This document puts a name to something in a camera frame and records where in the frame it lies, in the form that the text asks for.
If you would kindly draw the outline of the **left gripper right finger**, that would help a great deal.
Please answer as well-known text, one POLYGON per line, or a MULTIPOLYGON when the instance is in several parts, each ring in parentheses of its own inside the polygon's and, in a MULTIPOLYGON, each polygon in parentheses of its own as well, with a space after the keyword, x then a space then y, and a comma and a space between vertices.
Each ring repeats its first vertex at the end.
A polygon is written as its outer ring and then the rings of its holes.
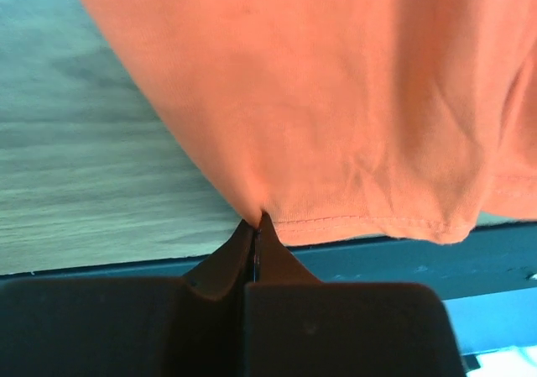
POLYGON ((247 376, 462 376, 445 306, 415 283, 327 283, 263 215, 244 289, 247 376))

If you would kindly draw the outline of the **orange t-shirt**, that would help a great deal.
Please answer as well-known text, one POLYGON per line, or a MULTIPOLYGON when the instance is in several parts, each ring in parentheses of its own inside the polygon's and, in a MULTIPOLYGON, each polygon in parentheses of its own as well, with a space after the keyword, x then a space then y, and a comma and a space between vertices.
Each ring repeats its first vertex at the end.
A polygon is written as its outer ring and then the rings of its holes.
POLYGON ((536 217, 536 0, 81 0, 182 149, 282 242, 536 217))

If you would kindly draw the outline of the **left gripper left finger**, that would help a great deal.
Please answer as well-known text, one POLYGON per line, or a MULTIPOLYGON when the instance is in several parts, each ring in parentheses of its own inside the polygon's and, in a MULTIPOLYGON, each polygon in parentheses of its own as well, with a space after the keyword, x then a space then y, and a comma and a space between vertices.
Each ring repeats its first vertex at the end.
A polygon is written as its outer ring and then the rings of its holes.
POLYGON ((2 375, 236 375, 253 237, 240 223, 182 276, 8 282, 1 289, 2 375))

